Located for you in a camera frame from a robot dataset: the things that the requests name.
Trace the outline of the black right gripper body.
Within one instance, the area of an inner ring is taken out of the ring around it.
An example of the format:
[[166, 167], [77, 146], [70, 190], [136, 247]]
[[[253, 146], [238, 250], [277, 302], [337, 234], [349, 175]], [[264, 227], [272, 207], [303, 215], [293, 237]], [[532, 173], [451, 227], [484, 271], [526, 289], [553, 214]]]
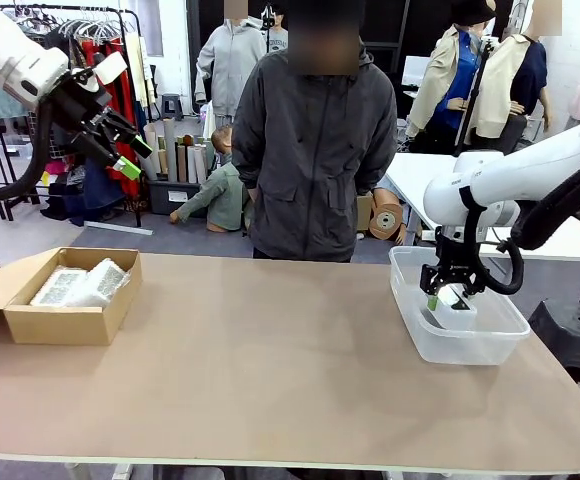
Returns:
[[478, 227], [436, 228], [436, 280], [478, 279], [478, 234]]

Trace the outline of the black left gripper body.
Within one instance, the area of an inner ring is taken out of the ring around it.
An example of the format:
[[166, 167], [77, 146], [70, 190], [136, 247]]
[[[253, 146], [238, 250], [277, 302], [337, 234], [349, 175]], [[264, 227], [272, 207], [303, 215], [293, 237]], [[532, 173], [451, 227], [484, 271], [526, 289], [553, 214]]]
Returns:
[[111, 95], [94, 72], [71, 72], [47, 95], [50, 121], [66, 132], [100, 135]]

